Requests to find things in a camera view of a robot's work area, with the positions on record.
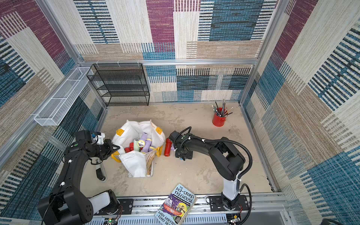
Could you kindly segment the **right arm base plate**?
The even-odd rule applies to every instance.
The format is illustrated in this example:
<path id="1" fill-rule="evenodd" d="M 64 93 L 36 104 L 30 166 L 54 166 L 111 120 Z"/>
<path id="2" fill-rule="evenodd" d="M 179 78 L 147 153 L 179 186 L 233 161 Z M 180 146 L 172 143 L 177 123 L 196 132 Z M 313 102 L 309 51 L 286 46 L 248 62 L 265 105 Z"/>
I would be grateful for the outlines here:
<path id="1" fill-rule="evenodd" d="M 224 195 L 206 197 L 207 204 L 212 212 L 249 210 L 249 200 L 245 195 L 238 195 L 234 200 L 229 200 Z"/>

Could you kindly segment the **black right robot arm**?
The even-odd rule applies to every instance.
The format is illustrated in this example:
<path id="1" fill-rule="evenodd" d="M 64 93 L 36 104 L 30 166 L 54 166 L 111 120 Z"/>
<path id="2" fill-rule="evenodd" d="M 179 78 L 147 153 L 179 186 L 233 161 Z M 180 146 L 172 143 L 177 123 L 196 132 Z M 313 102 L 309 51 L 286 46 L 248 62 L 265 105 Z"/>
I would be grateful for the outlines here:
<path id="1" fill-rule="evenodd" d="M 191 152 L 209 156 L 217 172 L 223 177 L 223 207 L 229 211 L 234 210 L 245 186 L 240 184 L 241 178 L 253 165 L 250 151 L 243 144 L 226 137 L 214 140 L 198 137 L 190 133 L 191 128 L 170 134 L 169 139 L 175 148 L 176 157 L 186 160 Z"/>

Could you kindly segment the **green flashlight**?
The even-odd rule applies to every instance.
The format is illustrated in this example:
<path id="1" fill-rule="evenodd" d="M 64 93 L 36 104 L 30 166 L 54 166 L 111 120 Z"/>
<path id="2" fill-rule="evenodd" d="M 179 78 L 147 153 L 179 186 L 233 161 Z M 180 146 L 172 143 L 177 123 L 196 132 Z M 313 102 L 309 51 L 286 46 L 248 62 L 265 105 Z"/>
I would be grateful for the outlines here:
<path id="1" fill-rule="evenodd" d="M 138 142 L 139 142 L 139 139 L 135 139 L 133 141 L 133 143 L 134 143 L 134 151 L 135 152 L 140 152 L 140 147 L 138 146 Z"/>

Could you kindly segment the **treehouse paperback book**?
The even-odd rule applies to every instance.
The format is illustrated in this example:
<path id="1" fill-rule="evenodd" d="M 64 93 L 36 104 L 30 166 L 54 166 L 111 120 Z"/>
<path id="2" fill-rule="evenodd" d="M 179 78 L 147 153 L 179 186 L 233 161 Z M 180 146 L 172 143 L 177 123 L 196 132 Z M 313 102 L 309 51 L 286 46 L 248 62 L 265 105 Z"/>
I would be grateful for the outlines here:
<path id="1" fill-rule="evenodd" d="M 155 218 L 162 225 L 181 225 L 196 201 L 196 195 L 179 183 L 156 211 Z"/>

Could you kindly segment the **purple flashlight lone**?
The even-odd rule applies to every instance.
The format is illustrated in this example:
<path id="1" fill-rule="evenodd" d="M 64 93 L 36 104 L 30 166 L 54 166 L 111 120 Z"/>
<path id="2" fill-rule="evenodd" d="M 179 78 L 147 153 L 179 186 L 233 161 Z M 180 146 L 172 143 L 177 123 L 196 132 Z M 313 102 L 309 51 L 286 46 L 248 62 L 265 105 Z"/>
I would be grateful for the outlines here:
<path id="1" fill-rule="evenodd" d="M 142 148 L 141 152 L 142 152 L 142 153 L 148 153 L 151 144 L 152 144 L 152 140 L 151 140 L 150 138 L 147 138 L 147 139 L 145 140 L 145 145 L 144 145 L 144 147 Z"/>

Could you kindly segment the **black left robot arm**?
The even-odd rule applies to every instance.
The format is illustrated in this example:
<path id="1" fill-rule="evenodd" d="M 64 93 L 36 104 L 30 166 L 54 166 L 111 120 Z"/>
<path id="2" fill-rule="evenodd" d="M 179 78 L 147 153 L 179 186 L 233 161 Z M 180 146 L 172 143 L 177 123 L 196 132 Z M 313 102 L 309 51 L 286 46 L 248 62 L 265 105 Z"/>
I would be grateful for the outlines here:
<path id="1" fill-rule="evenodd" d="M 101 162 L 108 159 L 120 146 L 110 139 L 98 144 L 92 132 L 78 131 L 75 141 L 64 151 L 64 166 L 51 194 L 40 199 L 37 209 L 44 225 L 83 225 L 91 222 L 96 213 L 115 214 L 120 203 L 112 190 L 87 198 L 80 191 L 81 178 L 86 163 L 92 158 Z"/>

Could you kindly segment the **red flashlight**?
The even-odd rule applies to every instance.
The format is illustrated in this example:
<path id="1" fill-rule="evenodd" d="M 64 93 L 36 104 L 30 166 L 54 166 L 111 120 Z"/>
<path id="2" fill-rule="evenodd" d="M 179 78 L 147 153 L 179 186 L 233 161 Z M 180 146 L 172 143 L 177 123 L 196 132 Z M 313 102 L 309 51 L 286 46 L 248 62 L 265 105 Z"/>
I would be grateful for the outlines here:
<path id="1" fill-rule="evenodd" d="M 164 151 L 164 156 L 166 156 L 166 157 L 170 156 L 172 144 L 173 144 L 172 141 L 169 138 L 167 138 L 166 139 L 166 148 L 165 148 L 165 151 Z"/>
<path id="2" fill-rule="evenodd" d="M 132 152 L 133 150 L 134 150 L 134 143 L 131 142 L 131 143 L 129 144 L 129 146 L 125 148 L 125 152 L 126 152 L 126 153 L 129 153 L 129 152 Z"/>

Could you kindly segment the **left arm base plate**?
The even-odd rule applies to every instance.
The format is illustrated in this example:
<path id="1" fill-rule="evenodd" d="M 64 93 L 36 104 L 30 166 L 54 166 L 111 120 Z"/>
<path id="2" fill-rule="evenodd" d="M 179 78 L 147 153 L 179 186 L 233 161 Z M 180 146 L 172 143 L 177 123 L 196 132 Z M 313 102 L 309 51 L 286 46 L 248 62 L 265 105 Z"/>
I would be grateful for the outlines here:
<path id="1" fill-rule="evenodd" d="M 125 198 L 125 199 L 117 199 L 118 206 L 116 208 L 115 213 L 113 215 L 131 215 L 133 210 L 134 199 L 133 198 Z"/>

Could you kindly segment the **red pencil cup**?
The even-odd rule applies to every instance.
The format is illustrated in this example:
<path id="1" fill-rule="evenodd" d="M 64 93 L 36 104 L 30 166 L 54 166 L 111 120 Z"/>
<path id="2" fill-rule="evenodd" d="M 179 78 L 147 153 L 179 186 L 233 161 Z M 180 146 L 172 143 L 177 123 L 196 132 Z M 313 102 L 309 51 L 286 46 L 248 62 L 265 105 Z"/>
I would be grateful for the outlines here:
<path id="1" fill-rule="evenodd" d="M 214 111 L 214 115 L 213 115 L 213 119 L 212 119 L 212 123 L 214 126 L 217 126 L 217 127 L 224 126 L 227 117 L 222 116 L 222 114 L 221 114 L 222 111 L 223 111 L 223 108 L 221 108 L 221 107 Z"/>

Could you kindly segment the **white tote bag yellow handles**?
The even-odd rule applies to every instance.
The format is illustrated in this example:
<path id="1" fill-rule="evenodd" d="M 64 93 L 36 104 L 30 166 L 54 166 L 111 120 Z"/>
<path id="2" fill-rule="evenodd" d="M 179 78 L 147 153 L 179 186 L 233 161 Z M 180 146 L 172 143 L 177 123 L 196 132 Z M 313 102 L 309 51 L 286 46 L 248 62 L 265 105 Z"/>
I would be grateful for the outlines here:
<path id="1" fill-rule="evenodd" d="M 165 140 L 163 130 L 151 120 L 127 121 L 112 139 L 120 148 L 111 158 L 124 165 L 130 178 L 151 177 L 154 159 L 161 156 Z"/>

